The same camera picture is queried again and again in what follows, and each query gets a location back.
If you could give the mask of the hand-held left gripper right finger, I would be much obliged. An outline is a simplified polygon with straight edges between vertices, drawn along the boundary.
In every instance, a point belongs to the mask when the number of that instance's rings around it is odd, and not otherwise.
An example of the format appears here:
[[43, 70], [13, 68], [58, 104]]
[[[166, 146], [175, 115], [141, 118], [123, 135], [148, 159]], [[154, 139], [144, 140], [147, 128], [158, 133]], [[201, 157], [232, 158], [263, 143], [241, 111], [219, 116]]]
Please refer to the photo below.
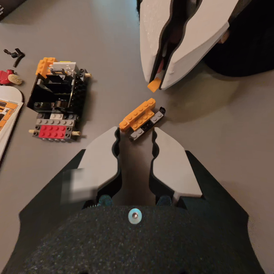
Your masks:
[[152, 134], [149, 189], [156, 197], [169, 196], [176, 203], [180, 197], [201, 198], [202, 191], [183, 146], [158, 127]]

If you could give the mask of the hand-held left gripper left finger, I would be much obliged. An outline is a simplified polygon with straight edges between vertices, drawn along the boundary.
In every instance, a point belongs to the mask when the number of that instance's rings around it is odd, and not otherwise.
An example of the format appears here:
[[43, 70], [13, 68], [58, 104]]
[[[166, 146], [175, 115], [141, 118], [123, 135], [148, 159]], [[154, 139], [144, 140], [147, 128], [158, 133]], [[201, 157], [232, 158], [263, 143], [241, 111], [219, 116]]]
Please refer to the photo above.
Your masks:
[[78, 194], [82, 198], [113, 197], [121, 189], [119, 142], [120, 130], [114, 126], [86, 147], [78, 166]]

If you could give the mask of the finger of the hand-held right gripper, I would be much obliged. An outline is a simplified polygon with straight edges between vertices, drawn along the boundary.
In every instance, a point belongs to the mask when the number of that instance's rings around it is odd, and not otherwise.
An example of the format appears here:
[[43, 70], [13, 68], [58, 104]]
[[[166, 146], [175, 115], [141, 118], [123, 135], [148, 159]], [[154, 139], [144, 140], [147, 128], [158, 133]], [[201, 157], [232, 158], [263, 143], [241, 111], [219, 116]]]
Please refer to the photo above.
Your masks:
[[162, 36], [170, 22], [172, 0], [143, 0], [139, 9], [140, 53], [147, 83], [154, 80], [162, 54]]
[[184, 38], [172, 54], [160, 89], [185, 77], [228, 29], [228, 19], [238, 0], [203, 0], [186, 24]]

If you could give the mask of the orange tile brick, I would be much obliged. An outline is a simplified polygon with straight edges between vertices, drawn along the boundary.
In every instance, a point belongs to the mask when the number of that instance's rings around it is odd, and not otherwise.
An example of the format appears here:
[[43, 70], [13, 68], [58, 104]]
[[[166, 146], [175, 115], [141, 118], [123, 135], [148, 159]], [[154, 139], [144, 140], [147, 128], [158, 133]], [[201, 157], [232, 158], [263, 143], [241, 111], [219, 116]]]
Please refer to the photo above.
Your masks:
[[160, 85], [161, 85], [161, 79], [159, 78], [159, 77], [156, 77], [153, 81], [151, 81], [149, 84], [148, 84], [148, 86], [147, 86], [147, 88], [151, 91], [151, 92], [156, 92], [158, 89], [159, 89], [159, 87], [160, 87]]

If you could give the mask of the orange and black brick assembly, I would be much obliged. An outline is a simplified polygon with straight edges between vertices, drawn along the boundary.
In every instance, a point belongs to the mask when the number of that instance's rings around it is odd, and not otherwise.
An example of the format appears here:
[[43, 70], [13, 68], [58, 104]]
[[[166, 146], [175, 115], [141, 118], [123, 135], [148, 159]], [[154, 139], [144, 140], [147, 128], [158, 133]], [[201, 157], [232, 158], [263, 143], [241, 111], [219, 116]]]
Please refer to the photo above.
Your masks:
[[119, 129], [121, 132], [126, 132], [132, 129], [129, 136], [131, 142], [136, 141], [141, 136], [151, 130], [166, 114], [166, 109], [159, 108], [159, 111], [154, 113], [156, 101], [150, 98], [144, 101], [135, 110], [129, 113], [120, 123]]

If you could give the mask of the toy brick vehicle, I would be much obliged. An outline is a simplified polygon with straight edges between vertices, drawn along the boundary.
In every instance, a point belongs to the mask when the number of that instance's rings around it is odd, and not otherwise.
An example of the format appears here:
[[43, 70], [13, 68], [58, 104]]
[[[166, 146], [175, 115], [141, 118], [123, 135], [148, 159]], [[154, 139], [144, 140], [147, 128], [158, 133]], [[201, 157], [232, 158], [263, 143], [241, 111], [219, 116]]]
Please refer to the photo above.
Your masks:
[[76, 142], [80, 138], [88, 86], [92, 75], [76, 62], [44, 57], [39, 61], [36, 80], [27, 107], [37, 113], [35, 139], [50, 142]]

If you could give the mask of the instruction booklet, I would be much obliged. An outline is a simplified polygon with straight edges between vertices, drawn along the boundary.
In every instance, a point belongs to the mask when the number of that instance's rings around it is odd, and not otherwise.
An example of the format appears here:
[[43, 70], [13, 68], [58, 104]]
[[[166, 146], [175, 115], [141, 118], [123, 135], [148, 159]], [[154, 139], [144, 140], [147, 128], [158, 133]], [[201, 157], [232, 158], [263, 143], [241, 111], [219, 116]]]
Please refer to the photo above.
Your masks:
[[23, 106], [24, 97], [21, 91], [12, 86], [0, 86], [0, 161], [4, 155], [16, 120]]

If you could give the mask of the tan toy piece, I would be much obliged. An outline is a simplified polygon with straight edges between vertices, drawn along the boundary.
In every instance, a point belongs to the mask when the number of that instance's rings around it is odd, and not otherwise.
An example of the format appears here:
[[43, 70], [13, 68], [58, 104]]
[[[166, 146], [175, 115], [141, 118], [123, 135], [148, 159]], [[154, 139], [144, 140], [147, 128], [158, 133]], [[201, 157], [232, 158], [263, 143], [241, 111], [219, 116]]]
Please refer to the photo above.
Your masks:
[[23, 80], [16, 74], [9, 74], [8, 80], [15, 85], [21, 85], [23, 83]]

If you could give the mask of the red toy figure torso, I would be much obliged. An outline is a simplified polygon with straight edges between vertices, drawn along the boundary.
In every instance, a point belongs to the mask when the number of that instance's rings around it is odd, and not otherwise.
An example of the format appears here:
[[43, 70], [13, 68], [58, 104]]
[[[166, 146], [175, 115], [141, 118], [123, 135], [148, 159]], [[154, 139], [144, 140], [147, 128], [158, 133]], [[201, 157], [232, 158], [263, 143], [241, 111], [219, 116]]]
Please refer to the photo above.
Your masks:
[[8, 79], [9, 75], [14, 74], [14, 70], [0, 70], [0, 85], [12, 84], [12, 82]]

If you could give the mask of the black bent toy piece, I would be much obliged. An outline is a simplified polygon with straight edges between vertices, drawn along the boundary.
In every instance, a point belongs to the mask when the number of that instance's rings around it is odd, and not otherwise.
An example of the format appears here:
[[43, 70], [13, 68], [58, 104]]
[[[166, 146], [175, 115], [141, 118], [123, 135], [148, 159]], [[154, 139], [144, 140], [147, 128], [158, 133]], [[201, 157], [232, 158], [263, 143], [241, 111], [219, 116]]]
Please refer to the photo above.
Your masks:
[[16, 68], [19, 64], [19, 62], [25, 57], [26, 55], [19, 49], [15, 48], [15, 52], [12, 53], [12, 58], [15, 58], [15, 62], [13, 64], [13, 67]]

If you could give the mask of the black cardboard box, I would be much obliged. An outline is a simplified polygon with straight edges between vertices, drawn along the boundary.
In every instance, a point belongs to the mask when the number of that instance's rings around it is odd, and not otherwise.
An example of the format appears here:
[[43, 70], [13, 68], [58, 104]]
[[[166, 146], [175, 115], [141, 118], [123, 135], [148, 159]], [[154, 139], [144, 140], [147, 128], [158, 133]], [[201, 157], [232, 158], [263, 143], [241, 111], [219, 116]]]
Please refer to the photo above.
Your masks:
[[26, 0], [0, 0], [0, 21], [22, 5]]

